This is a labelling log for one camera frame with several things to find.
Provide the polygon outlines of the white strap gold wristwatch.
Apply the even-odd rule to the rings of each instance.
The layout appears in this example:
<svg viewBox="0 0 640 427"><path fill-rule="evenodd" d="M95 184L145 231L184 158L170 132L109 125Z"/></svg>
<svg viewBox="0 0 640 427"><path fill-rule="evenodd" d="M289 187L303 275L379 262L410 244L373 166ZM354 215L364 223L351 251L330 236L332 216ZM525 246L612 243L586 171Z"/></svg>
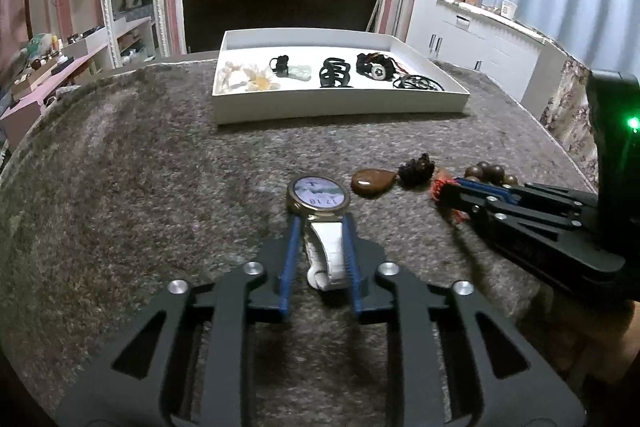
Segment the white strap gold wristwatch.
<svg viewBox="0 0 640 427"><path fill-rule="evenodd" d="M327 176L303 174L288 184L288 207L303 219L307 283L315 291L347 286L344 220L350 196L343 184Z"/></svg>

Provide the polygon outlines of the white shallow jewelry tray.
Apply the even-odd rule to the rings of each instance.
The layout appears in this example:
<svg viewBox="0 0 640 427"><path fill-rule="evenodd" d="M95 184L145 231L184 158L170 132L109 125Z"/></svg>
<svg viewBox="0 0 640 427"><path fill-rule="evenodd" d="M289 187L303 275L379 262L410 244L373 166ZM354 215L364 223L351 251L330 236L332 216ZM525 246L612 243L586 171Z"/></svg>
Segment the white shallow jewelry tray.
<svg viewBox="0 0 640 427"><path fill-rule="evenodd" d="M321 28L224 34L216 124L324 116L459 114L466 90L395 37Z"/></svg>

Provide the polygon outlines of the dark carved bead charm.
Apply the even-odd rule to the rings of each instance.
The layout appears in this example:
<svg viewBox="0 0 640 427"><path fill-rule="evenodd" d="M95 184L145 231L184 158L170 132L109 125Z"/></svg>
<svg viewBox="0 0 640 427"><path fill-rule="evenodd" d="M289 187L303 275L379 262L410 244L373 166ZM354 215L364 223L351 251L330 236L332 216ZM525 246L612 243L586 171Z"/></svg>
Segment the dark carved bead charm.
<svg viewBox="0 0 640 427"><path fill-rule="evenodd" d="M402 164L397 170L397 178L403 188L414 190L430 184L434 172L435 164L430 155L423 153Z"/></svg>

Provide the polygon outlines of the white sideboard cabinet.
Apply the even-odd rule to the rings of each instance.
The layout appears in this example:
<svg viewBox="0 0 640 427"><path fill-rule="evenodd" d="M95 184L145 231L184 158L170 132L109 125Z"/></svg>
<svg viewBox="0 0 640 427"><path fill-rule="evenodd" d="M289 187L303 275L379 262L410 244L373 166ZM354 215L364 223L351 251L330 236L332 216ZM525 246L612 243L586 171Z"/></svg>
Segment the white sideboard cabinet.
<svg viewBox="0 0 640 427"><path fill-rule="evenodd" d="M432 60L482 72L537 118L568 59L538 32L452 0L414 0L406 43Z"/></svg>

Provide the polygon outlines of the brown teardrop stone pendant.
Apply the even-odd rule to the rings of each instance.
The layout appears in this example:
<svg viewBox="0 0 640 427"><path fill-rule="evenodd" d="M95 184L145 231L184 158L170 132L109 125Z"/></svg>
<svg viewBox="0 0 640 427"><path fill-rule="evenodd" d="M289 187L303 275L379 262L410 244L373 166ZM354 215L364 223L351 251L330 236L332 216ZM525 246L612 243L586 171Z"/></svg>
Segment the brown teardrop stone pendant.
<svg viewBox="0 0 640 427"><path fill-rule="evenodd" d="M375 198L390 190L397 178L397 173L385 169L360 169L352 175L350 187L352 191L364 198Z"/></svg>

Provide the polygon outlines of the grey shaggy rug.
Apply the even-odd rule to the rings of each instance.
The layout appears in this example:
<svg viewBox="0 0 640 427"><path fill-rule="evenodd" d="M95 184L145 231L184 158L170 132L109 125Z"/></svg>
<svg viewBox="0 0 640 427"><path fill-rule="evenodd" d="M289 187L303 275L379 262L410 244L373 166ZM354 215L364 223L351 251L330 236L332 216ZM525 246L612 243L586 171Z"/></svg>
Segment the grey shaggy rug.
<svg viewBox="0 0 640 427"><path fill-rule="evenodd" d="M589 191L536 118L480 74L445 66L471 93L462 115L352 116L219 128L215 62L150 66L63 95L1 175L1 348L47 425L67 388L166 283L210 282L286 230L286 186L344 183L423 153L457 173L486 160L521 182ZM426 191L352 199L362 237L448 286L469 277L520 321L540 284L451 228ZM257 332L258 425L382 426L384 326L328 309L299 263L291 326Z"/></svg>

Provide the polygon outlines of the black claw hair clip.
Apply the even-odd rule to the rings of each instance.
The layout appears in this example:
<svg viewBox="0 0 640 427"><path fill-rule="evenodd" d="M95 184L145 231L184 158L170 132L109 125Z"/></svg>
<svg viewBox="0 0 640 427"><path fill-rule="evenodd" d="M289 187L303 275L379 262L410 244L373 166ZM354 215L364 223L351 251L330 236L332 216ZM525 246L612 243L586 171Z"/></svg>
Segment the black claw hair clip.
<svg viewBox="0 0 640 427"><path fill-rule="evenodd" d="M319 72L321 88L349 88L350 64L342 58L329 57Z"/></svg>

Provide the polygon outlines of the black and jade pendant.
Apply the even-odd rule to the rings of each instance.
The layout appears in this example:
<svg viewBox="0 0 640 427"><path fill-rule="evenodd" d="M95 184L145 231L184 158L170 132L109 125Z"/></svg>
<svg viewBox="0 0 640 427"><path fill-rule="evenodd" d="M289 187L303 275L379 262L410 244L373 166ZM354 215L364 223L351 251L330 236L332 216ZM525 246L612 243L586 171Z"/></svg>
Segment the black and jade pendant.
<svg viewBox="0 0 640 427"><path fill-rule="evenodd" d="M290 78L299 81L311 80L311 68L307 65L291 65L287 55L273 57L269 61L271 72L278 78Z"/></svg>

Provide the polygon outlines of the white flower hair clip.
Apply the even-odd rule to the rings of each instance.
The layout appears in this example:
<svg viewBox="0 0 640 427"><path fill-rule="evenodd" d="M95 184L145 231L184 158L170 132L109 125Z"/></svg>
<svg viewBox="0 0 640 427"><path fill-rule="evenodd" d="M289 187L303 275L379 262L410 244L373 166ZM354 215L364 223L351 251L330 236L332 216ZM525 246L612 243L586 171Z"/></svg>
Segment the white flower hair clip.
<svg viewBox="0 0 640 427"><path fill-rule="evenodd" d="M225 62L216 72L213 92L232 94L241 92L276 91L280 83L269 69L257 65Z"/></svg>

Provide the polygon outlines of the pink low shelf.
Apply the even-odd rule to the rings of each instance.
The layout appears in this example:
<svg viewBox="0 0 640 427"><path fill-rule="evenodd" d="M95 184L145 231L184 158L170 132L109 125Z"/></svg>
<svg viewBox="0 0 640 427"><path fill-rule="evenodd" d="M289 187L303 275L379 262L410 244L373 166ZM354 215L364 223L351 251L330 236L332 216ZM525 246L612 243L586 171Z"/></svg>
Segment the pink low shelf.
<svg viewBox="0 0 640 427"><path fill-rule="evenodd" d="M147 16L138 20L121 18L114 23L116 38L116 54L131 49L142 43L145 54L142 62L155 56L152 18ZM103 74L114 69L108 49L107 31L102 28L81 41L66 46L63 53L73 57L73 62L65 66L61 72L47 75L40 85L14 107L9 108L1 116L1 130L6 136L9 150L14 152L17 145L25 138L29 129L46 110L46 102L54 92L66 84L86 84L92 76Z"/></svg>

